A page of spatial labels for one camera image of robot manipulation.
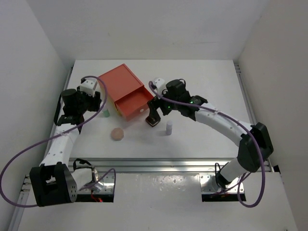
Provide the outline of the black square compact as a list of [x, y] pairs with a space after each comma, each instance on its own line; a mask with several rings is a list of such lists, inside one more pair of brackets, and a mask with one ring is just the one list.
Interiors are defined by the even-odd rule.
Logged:
[[160, 117], [147, 116], [145, 121], [151, 127], [155, 127], [161, 121], [161, 118]]

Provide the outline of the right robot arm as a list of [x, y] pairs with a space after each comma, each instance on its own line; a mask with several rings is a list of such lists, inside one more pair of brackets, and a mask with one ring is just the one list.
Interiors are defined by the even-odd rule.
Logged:
[[263, 163], [273, 153], [273, 145], [267, 127], [258, 122], [255, 125], [245, 123], [220, 112], [205, 98], [192, 96], [186, 90], [183, 79], [168, 83], [161, 78], [149, 82], [155, 97], [148, 101], [150, 109], [146, 122], [156, 126], [163, 115], [178, 111], [184, 117], [205, 124], [230, 139], [238, 148], [237, 156], [222, 167], [212, 180], [212, 187], [218, 191], [225, 189], [234, 179], [244, 173], [254, 173], [262, 168]]

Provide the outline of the red top drawer unit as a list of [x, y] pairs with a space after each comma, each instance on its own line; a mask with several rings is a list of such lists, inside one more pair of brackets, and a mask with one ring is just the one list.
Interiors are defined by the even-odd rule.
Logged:
[[106, 87], [109, 100], [126, 121], [146, 111], [153, 95], [139, 78], [122, 64], [99, 76]]

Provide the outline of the green bottle white cap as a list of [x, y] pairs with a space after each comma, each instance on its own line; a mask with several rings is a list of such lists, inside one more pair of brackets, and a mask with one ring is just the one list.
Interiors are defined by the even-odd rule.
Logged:
[[103, 109], [103, 116], [104, 117], [109, 117], [110, 116], [110, 113], [109, 113], [108, 109]]

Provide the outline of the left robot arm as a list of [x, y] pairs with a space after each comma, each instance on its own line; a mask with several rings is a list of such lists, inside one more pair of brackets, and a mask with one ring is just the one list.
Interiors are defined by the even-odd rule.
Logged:
[[94, 167], [78, 167], [71, 172], [69, 158], [81, 133], [84, 114], [100, 109], [98, 91], [78, 87], [61, 92], [63, 114], [55, 117], [55, 136], [43, 161], [30, 170], [30, 180], [39, 207], [73, 203], [77, 192], [95, 180]]

